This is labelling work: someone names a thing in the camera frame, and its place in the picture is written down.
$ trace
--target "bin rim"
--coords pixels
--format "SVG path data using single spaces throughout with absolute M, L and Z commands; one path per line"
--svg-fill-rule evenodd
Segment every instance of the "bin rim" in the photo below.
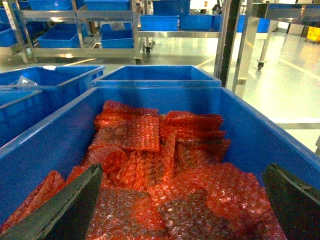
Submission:
M 221 80 L 219 78 L 211 75 L 210 73 L 206 72 L 205 70 L 200 69 L 199 67 L 194 66 L 194 65 L 127 65 L 127 66 L 120 66 L 117 69 L 108 72 L 107 74 L 104 74 L 102 76 L 97 77 L 96 79 L 94 79 L 92 81 L 92 83 L 95 83 L 98 81 L 122 81 L 122 82 L 123 81 L 133 81 L 133 82 L 135 82 L 135 81 L 172 81 L 172 79 L 166 79 L 166 80 L 164 80 L 164 79 L 157 79 L 157 80 L 150 80 L 150 79 L 143 79 L 143 80 L 138 80 L 138 79 L 132 79 L 132 80 L 130 80 L 130 79 L 113 79 L 113 80 L 112 79 L 103 79 L 106 76 L 114 74 L 115 72 L 120 71 L 120 70 L 127 68 L 127 67 L 137 68 L 137 69 L 138 68 L 150 68 L 151 69 L 153 67 L 194 68 L 194 69 L 198 70 L 199 72 L 201 72 L 202 74 L 204 74 L 210 78 L 213 78 L 212 81 L 220 81 L 221 82 Z M 188 80 L 188 81 L 203 81 L 203 79 L 202 80 L 201 79 L 194 79 L 194 80 Z
M 3 91 L 3 90 L 0 90 L 0 92 L 12 92 L 12 93 L 16 93 L 17 91 L 16 91 L 16 90 L 11 90 L 11 89 L 9 89 L 9 90 L 4 90 L 4 91 Z M 0 110 L 1 110 L 1 109 L 5 109 L 5 108 L 7 108 L 7 107 L 9 107 L 9 106 L 11 106 L 11 105 L 14 105 L 14 104 L 16 104 L 16 103 L 18 103 L 18 102 L 20 102 L 20 101 L 26 100 L 26 99 L 28 99 L 28 98 L 30 98 L 30 97 L 32 97 L 32 96 L 38 95 L 38 94 L 42 93 L 43 91 L 41 91 L 41 90 L 28 90 L 28 91 L 21 91 L 21 92 L 29 93 L 29 94 L 27 94 L 26 96 L 21 97 L 21 98 L 19 98 L 19 99 L 17 99 L 17 100 L 13 100 L 13 101 L 8 102 L 8 103 L 6 103 L 6 104 L 0 105 Z
M 32 66 L 30 68 L 44 68 L 48 66 Z M 77 66 L 53 66 L 55 68 L 81 68 L 81 67 L 95 67 L 95 69 L 92 69 L 90 71 L 87 71 L 83 74 L 80 74 L 78 76 L 75 76 L 69 80 L 66 80 L 62 83 L 59 83 L 57 85 L 39 85 L 39 86 L 8 86 L 8 85 L 0 85 L 0 91 L 7 91 L 7 90 L 22 90 L 22 91 L 36 91 L 36 90 L 41 90 L 41 91 L 46 91 L 46 92 L 59 92 L 61 89 L 70 87 L 74 84 L 77 84 L 79 81 L 82 80 L 82 78 L 87 77 L 92 74 L 96 74 L 98 72 L 103 72 L 104 69 L 106 69 L 105 66 L 102 65 L 77 65 Z M 14 71 L 20 71 L 25 68 L 19 68 L 15 69 L 13 71 L 8 71 L 8 72 L 14 72 Z

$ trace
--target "blue plastic bin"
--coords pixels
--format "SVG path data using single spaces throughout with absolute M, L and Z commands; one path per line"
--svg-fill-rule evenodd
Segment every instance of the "blue plastic bin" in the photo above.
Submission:
M 44 119 L 42 91 L 0 91 L 0 147 Z
M 79 48 L 79 35 L 73 31 L 50 30 L 38 37 L 41 48 L 59 49 L 59 48 Z
M 187 16 L 180 16 L 180 30 L 200 30 L 206 31 L 212 29 L 212 22 L 213 22 L 212 15 L 187 15 Z
M 142 31 L 178 31 L 178 16 L 142 15 Z
M 0 223 L 46 177 L 57 170 L 67 178 L 79 165 L 95 134 L 94 119 L 106 100 L 138 108 L 221 114 L 231 139 L 225 161 L 254 173 L 270 163 L 320 190 L 320 157 L 231 91 L 222 87 L 92 88 L 0 148 Z
M 101 45 L 104 49 L 133 49 L 132 30 L 104 32 L 101 37 Z
M 190 13 L 191 0 L 153 1 L 153 14 L 157 16 L 185 16 Z
M 29 5 L 29 3 L 27 1 L 19 1 L 19 4 L 20 4 L 20 9 L 21 10 L 25 10 L 25 9 L 30 7 L 30 5 Z M 12 3 L 12 7 L 14 9 L 17 8 L 17 6 L 16 6 L 16 4 L 14 2 Z M 15 13 L 15 16 L 16 16 L 18 22 L 20 23 L 21 20 L 20 20 L 18 11 L 14 10 L 14 13 Z M 5 10 L 4 6 L 0 6 L 0 23 L 5 23 L 5 24 L 9 23 L 9 19 L 8 19 L 8 16 L 7 16 L 7 13 L 6 13 L 6 10 Z
M 96 78 L 94 87 L 220 87 L 221 81 L 196 66 L 123 66 Z
M 92 80 L 103 75 L 104 66 L 27 67 L 0 73 L 0 91 L 42 90 L 46 111 L 51 114 L 92 87 Z M 24 76 L 38 86 L 10 85 Z
M 71 11 L 71 0 L 28 0 L 32 10 L 35 11 Z M 84 0 L 76 0 L 76 7 L 80 9 L 85 5 Z
M 257 33 L 267 33 L 269 25 L 270 19 L 260 18 Z
M 0 23 L 0 47 L 10 47 L 16 43 L 17 39 L 10 24 Z
M 124 22 L 123 23 L 124 29 L 125 30 L 132 30 L 132 24 L 131 22 Z M 103 34 L 105 32 L 111 32 L 113 29 L 111 28 L 110 24 L 103 24 L 100 28 L 100 33 Z
M 128 11 L 130 0 L 84 0 L 91 11 Z
M 73 32 L 75 34 L 78 33 L 77 30 L 77 25 L 75 23 L 59 23 L 54 25 L 50 31 L 68 31 L 68 32 Z M 88 34 L 87 30 L 87 25 L 85 23 L 81 24 L 81 32 L 82 32 L 82 37 L 86 38 Z

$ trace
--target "stainless steel shelf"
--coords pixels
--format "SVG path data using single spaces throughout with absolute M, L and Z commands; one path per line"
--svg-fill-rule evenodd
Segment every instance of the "stainless steel shelf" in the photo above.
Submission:
M 131 11 L 91 11 L 87 6 L 77 11 L 77 17 L 81 21 L 131 21 L 133 19 Z
M 134 48 L 40 48 L 33 49 L 36 57 L 60 58 L 133 58 Z
M 236 34 L 236 38 L 241 38 L 241 33 Z M 141 38 L 199 38 L 217 39 L 219 32 L 214 31 L 139 31 Z M 266 39 L 267 33 L 257 33 L 256 39 Z
M 16 43 L 15 45 L 8 47 L 0 47 L 0 55 L 12 56 L 19 53 L 22 50 L 22 47 Z
M 66 22 L 76 19 L 76 13 L 74 11 L 22 10 L 20 14 L 26 22 Z

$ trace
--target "gray epoxy floor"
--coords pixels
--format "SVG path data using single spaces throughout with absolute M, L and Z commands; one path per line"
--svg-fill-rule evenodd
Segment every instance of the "gray epoxy floor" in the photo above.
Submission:
M 213 73 L 218 39 L 154 38 L 151 55 L 144 56 L 144 65 L 200 65 Z M 267 63 L 258 70 L 263 40 L 257 39 L 250 62 L 243 99 L 276 123 L 320 123 L 320 45 L 304 42 L 304 38 L 280 32 L 272 33 Z M 231 87 L 240 40 L 236 39 L 232 55 L 228 88 Z M 79 58 L 40 58 L 38 64 L 66 65 Z M 123 65 L 133 65 L 130 58 L 96 59 L 82 64 L 105 65 L 105 73 Z M 2 72 L 24 68 L 19 56 L 0 58 Z M 320 129 L 288 130 L 313 152 Z

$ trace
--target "metal pole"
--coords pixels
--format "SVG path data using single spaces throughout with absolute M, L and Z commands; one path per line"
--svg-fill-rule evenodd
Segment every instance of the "metal pole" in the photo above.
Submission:
M 23 61 L 26 64 L 30 64 L 31 61 L 30 61 L 30 58 L 29 58 L 27 46 L 25 44 L 25 40 L 23 38 L 23 35 L 22 35 L 22 32 L 21 32 L 18 20 L 16 18 L 16 14 L 14 12 L 14 8 L 12 6 L 11 0 L 3 0 L 2 4 L 3 4 L 4 10 L 6 12 L 6 15 L 7 15 L 8 19 L 9 19 L 9 23 L 11 25 L 11 28 L 12 28 L 12 30 L 14 32 L 16 41 L 22 47 L 22 52 L 23 52 L 22 58 L 23 58 Z M 16 1 L 16 6 L 17 6 L 18 9 L 20 9 L 18 1 Z M 30 40 L 30 37 L 29 37 L 29 34 L 28 34 L 27 27 L 25 27 L 25 30 L 26 30 L 25 33 L 26 33 L 27 40 L 28 40 L 29 44 L 31 44 L 31 40 Z
M 223 2 L 221 16 L 223 19 L 223 21 L 221 21 L 222 31 L 219 33 L 214 64 L 214 76 L 221 80 L 222 87 L 227 86 L 241 3 L 242 0 L 228 0 Z
M 232 91 L 239 97 L 243 97 L 248 77 L 250 60 L 254 49 L 256 34 L 258 30 L 259 18 L 252 17 L 252 0 L 248 2 L 247 11 L 244 19 L 243 32 L 241 36 L 238 58 L 236 61 Z
M 136 12 L 136 9 L 137 9 L 136 0 L 131 0 L 134 59 L 135 59 L 135 63 L 137 65 L 141 65 L 142 55 L 140 54 L 140 41 L 139 41 L 139 30 L 138 30 L 138 12 Z
M 264 64 L 267 62 L 266 61 L 266 54 L 267 54 L 267 50 L 268 50 L 268 46 L 269 46 L 269 42 L 270 42 L 270 37 L 271 37 L 271 33 L 272 33 L 272 27 L 273 27 L 274 22 L 275 21 L 270 21 L 268 33 L 267 33 L 266 39 L 264 40 L 264 43 L 263 43 L 261 56 L 260 56 L 260 59 L 258 60 L 258 69 L 259 70 L 261 68 L 263 68 Z

